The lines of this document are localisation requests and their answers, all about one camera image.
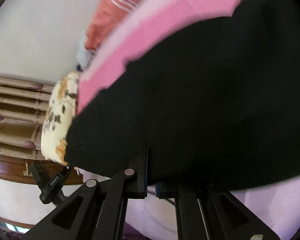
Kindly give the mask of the black pants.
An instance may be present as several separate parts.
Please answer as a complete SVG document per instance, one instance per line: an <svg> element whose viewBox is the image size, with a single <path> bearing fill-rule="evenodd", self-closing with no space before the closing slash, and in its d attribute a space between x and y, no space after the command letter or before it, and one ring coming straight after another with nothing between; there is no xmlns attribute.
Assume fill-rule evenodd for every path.
<svg viewBox="0 0 300 240"><path fill-rule="evenodd" d="M73 120L65 160L105 177L148 147L151 184L300 175L300 0L242 0L130 62Z"/></svg>

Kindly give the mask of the white floral pillow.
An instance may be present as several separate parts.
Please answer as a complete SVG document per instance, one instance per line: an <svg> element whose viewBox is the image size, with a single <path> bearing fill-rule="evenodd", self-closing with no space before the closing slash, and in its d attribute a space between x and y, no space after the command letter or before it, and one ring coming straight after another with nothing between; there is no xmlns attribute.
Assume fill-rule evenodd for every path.
<svg viewBox="0 0 300 240"><path fill-rule="evenodd" d="M80 74L74 70L59 80L50 96L42 127L40 150L47 160L66 166L66 136L76 116Z"/></svg>

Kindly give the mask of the pink checkered bed sheet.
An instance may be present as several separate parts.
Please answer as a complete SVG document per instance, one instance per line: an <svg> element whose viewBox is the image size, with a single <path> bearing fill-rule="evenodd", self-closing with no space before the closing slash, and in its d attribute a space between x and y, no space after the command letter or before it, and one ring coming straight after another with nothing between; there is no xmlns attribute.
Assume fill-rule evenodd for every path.
<svg viewBox="0 0 300 240"><path fill-rule="evenodd" d="M97 94L109 88L130 62L142 58L158 43L200 21L229 17L242 0L147 0L104 43L89 70L81 76L77 116ZM180 184L200 194L207 182L189 183L179 178L162 184ZM281 239L300 238L300 175L247 189L249 207Z"/></svg>

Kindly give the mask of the beige curtain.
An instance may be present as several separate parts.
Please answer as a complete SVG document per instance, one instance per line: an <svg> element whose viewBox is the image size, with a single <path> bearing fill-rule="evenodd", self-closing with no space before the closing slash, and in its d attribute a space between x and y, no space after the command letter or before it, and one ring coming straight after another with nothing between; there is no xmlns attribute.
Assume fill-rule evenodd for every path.
<svg viewBox="0 0 300 240"><path fill-rule="evenodd" d="M0 77L0 154L43 160L42 126L53 87Z"/></svg>

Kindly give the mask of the orange plaid bolster pillow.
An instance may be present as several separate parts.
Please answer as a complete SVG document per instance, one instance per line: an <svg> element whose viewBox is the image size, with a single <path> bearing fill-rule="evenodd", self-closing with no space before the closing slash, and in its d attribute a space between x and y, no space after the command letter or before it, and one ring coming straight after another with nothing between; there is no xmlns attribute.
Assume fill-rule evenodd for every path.
<svg viewBox="0 0 300 240"><path fill-rule="evenodd" d="M142 0L100 0L76 54L77 69L86 70L108 35Z"/></svg>

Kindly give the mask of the brown wooden bed frame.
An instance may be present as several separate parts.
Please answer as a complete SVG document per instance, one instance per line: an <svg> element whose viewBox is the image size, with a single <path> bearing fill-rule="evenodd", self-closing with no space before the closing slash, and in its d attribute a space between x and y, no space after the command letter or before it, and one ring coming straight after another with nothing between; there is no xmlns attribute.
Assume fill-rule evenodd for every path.
<svg viewBox="0 0 300 240"><path fill-rule="evenodd" d="M38 162L45 166L49 171L49 176L55 176L63 166L47 160L31 160L16 157L8 157L0 155L0 179L12 181L22 184L32 184L36 182L31 175L26 175L26 171L30 170L30 165Z"/></svg>

